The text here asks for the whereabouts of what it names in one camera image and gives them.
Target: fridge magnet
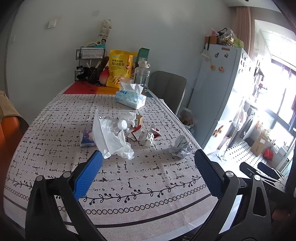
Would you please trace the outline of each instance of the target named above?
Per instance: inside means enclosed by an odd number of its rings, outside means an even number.
[[[214,133],[213,133],[213,136],[214,136],[214,137],[217,137],[218,134],[222,133],[222,128],[223,128],[223,127],[224,127],[224,126],[220,126],[220,127],[218,128],[218,130],[215,130]]]

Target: blue gripper pad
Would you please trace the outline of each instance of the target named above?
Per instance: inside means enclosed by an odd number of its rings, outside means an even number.
[[[91,160],[87,163],[78,178],[75,180],[74,197],[78,201],[79,198],[84,197],[89,190],[92,182],[96,178],[101,166],[103,164],[103,155],[97,151]]]
[[[220,199],[223,195],[223,182],[217,172],[211,166],[209,158],[201,149],[195,152],[194,162],[212,196]]]

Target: orange chair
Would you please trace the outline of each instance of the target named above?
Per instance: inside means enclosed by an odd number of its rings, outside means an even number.
[[[0,123],[0,208],[3,208],[3,190],[13,154],[25,133],[21,117],[4,117]]]
[[[4,214],[3,191],[11,159],[27,128],[28,124],[17,116],[4,117],[0,123],[0,239],[3,241],[24,241],[14,222]]]

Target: large plastic jug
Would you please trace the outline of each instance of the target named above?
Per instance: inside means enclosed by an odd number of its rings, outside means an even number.
[[[148,91],[148,82],[150,76],[149,70],[150,64],[147,61],[142,60],[139,61],[139,67],[135,68],[135,84],[141,85],[143,87],[143,91]]]

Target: red bag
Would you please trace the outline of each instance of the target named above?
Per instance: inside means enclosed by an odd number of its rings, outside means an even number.
[[[263,158],[265,160],[271,161],[273,157],[274,157],[274,153],[272,152],[271,147],[267,148],[263,153]]]

